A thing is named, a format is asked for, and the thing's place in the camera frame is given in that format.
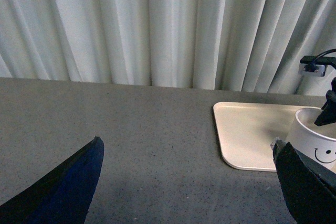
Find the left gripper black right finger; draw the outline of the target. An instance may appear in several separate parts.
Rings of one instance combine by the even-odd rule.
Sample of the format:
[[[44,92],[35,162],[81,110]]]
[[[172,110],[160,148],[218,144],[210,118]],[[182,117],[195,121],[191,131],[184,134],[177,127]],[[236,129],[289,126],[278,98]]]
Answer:
[[[335,173],[279,138],[271,144],[286,206],[297,223],[335,223]]]

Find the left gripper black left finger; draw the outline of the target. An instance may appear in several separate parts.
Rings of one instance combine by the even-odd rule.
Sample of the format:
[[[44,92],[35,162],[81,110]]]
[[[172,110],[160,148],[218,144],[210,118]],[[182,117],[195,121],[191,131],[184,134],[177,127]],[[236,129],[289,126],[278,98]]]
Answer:
[[[99,181],[104,143],[95,137],[1,205],[1,223],[84,223]]]

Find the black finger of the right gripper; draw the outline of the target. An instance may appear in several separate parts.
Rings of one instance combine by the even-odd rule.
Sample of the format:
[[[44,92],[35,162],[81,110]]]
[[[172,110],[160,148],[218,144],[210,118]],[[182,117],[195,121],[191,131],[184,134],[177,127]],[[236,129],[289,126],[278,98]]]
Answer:
[[[335,123],[335,91],[328,90],[326,93],[326,103],[321,108],[320,115],[316,118],[314,124],[324,126]]]

